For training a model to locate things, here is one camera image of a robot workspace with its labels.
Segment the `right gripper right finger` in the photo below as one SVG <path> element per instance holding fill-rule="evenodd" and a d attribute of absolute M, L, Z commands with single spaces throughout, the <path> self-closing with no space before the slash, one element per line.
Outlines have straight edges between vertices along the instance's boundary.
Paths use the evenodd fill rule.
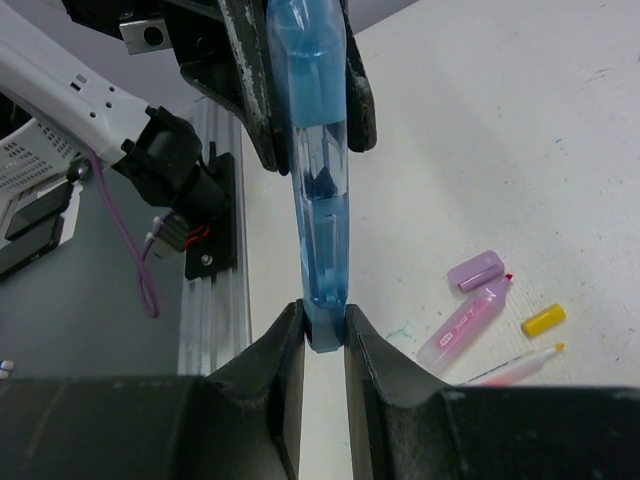
<path fill-rule="evenodd" d="M 448 479 L 446 386 L 385 340 L 356 305 L 346 314 L 345 379 L 356 479 Z"/>

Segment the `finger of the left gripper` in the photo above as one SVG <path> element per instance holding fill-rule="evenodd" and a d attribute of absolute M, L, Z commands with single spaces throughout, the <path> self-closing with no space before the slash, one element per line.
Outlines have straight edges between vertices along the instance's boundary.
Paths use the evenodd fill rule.
<path fill-rule="evenodd" d="M 356 153 L 372 150 L 377 143 L 375 100 L 352 30 L 348 2 L 340 2 L 346 30 L 346 89 L 348 147 Z"/>
<path fill-rule="evenodd" d="M 261 165 L 289 173 L 284 120 L 275 95 L 265 1 L 181 1 L 183 78 L 243 124 Z"/>

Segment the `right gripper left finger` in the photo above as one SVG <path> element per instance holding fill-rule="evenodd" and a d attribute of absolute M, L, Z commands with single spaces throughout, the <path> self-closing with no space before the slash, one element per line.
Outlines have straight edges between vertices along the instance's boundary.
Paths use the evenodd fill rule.
<path fill-rule="evenodd" d="M 297 300 L 207 378 L 208 478 L 298 477 L 304 365 L 304 311 Z"/>

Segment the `blue translucent highlighter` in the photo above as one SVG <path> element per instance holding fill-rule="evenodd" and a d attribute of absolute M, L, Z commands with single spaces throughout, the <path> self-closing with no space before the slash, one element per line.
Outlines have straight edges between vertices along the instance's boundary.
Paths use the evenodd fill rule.
<path fill-rule="evenodd" d="M 306 336 L 344 343 L 349 283 L 346 31 L 337 1 L 271 1 L 266 27 L 287 127 Z"/>

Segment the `lilac highlighter body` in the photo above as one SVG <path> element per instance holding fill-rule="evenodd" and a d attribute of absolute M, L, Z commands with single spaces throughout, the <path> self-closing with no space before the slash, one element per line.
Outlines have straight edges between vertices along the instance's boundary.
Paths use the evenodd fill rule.
<path fill-rule="evenodd" d="M 513 275 L 505 274 L 472 292 L 416 353 L 433 375 L 443 373 L 502 313 Z"/>

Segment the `white yellow marker pen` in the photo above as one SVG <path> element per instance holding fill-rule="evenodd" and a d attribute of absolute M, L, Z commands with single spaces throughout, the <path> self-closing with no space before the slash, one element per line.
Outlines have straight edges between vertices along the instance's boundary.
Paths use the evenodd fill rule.
<path fill-rule="evenodd" d="M 564 350 L 565 345 L 559 343 L 544 350 L 526 352 L 461 383 L 461 386 L 512 385 L 539 372 L 548 361 Z"/>

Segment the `lilac highlighter cap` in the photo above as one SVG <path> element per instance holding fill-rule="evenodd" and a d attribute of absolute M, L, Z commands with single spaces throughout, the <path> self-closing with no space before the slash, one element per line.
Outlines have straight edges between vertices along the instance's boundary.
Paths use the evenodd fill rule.
<path fill-rule="evenodd" d="M 487 250 L 450 269 L 447 280 L 462 293 L 469 293 L 500 278 L 504 273 L 501 258 L 493 250 Z"/>

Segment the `yellow pen cap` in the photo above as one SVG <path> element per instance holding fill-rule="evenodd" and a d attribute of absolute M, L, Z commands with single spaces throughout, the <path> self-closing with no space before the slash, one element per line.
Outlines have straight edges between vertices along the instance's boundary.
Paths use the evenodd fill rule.
<path fill-rule="evenodd" d="M 552 304 L 521 324 L 521 331 L 529 338 L 541 335 L 566 320 L 566 312 L 559 304 Z"/>

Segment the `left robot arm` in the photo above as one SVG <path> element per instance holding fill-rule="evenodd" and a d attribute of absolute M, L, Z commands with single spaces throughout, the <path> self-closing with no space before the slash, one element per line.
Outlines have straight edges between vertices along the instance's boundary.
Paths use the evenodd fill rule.
<path fill-rule="evenodd" d="M 247 128 L 263 167 L 287 172 L 283 111 L 263 1 L 67 1 L 73 21 L 121 36 L 128 20 L 166 26 L 182 77 Z M 1 9 L 1 91 L 81 150 L 112 165 L 152 206 L 194 225 L 230 197 L 201 166 L 194 128 L 102 78 L 9 6 Z"/>

